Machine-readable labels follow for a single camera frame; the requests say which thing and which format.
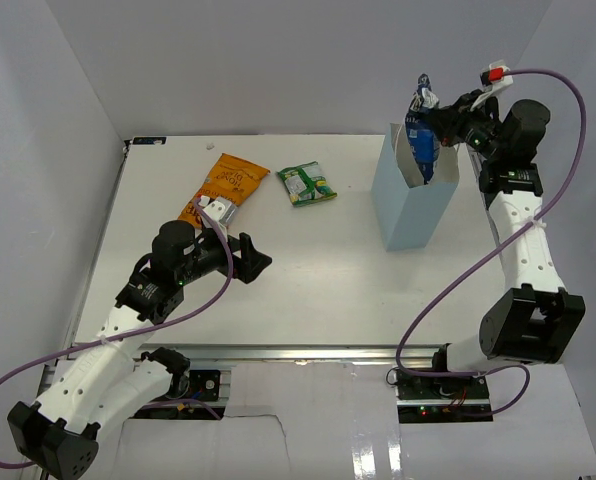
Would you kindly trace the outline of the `blue cookie bag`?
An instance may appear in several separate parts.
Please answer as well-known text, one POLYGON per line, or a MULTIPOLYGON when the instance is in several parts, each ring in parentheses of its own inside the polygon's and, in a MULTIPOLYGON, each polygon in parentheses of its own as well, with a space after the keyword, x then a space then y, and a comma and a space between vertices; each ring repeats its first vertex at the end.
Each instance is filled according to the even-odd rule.
POLYGON ((438 103, 439 99, 432 91, 429 76, 426 73, 420 74, 416 90, 404 117, 404 125, 414 161, 425 184, 428 184, 433 178, 440 144, 424 116, 438 103))

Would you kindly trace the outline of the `green snack bag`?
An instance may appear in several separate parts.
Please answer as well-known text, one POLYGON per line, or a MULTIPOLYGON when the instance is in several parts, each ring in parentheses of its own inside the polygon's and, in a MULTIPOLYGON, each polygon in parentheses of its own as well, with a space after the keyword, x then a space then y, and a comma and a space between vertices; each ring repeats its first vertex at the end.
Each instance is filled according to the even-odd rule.
POLYGON ((327 181, 317 161, 286 167, 276 172, 293 207, 332 200, 337 193, 327 181))

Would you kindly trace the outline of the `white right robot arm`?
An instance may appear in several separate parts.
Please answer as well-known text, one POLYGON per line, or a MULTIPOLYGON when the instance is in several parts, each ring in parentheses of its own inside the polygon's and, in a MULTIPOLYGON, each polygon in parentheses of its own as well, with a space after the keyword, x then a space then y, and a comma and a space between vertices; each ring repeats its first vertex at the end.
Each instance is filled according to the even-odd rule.
POLYGON ((478 90, 431 112, 442 145, 466 145, 503 269, 502 297, 483 316, 474 336, 435 353, 431 390, 450 399, 466 385, 464 372, 512 364, 556 364, 581 323, 583 298, 567 291, 548 246, 543 185, 534 162, 550 112, 529 99, 499 116, 495 97, 478 90))

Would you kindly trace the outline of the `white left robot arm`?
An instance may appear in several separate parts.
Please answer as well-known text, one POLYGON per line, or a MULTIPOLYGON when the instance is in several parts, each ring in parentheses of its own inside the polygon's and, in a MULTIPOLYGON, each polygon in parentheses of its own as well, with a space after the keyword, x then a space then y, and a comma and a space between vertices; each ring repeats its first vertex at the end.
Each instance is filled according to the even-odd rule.
POLYGON ((79 479, 105 434, 148 402, 177 400, 189 392, 190 361, 160 347, 134 356, 184 299, 186 285, 215 271, 245 284, 270 266, 246 233, 201 231, 182 220, 163 224, 150 253, 135 265, 101 327, 85 350, 32 404, 17 403, 7 421, 26 458, 57 479, 79 479))

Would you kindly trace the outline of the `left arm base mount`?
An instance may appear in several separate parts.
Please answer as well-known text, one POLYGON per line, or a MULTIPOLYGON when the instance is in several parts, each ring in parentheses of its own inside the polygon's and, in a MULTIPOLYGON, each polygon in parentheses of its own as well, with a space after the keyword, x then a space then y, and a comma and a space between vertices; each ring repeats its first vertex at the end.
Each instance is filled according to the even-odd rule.
POLYGON ((217 401, 222 373, 217 369, 170 372, 157 363, 142 364, 124 379, 128 392, 146 403, 159 401, 217 401))

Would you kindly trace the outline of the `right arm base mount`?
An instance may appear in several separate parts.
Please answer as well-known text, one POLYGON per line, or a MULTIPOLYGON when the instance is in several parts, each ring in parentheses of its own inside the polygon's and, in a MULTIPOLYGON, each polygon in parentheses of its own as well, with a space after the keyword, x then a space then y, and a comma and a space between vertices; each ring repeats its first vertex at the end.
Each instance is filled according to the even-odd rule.
POLYGON ((435 378, 410 376, 391 368, 386 383, 395 387, 400 400, 488 400, 489 390, 484 379, 435 378))

